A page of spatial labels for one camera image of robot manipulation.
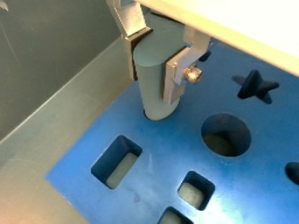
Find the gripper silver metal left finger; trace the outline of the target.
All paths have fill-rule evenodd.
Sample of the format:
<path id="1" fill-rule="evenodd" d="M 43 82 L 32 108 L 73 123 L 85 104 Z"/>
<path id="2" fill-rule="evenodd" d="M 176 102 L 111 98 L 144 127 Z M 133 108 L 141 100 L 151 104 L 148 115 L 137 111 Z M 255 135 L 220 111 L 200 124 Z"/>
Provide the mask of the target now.
<path id="1" fill-rule="evenodd" d="M 135 0 L 107 0 L 107 5 L 121 32 L 128 58 L 129 77 L 136 81 L 133 50 L 152 29 L 145 24 L 144 13 L 139 2 Z"/>

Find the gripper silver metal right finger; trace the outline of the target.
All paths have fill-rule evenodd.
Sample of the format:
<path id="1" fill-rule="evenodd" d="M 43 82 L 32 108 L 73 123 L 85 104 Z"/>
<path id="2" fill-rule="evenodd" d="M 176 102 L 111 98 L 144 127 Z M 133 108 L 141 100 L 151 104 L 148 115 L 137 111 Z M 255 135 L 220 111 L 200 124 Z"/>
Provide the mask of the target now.
<path id="1" fill-rule="evenodd" d="M 196 83 L 202 70 L 196 60 L 208 50 L 211 36 L 184 26 L 183 41 L 187 46 L 166 61 L 163 100 L 172 104 L 183 95 L 186 82 Z"/>

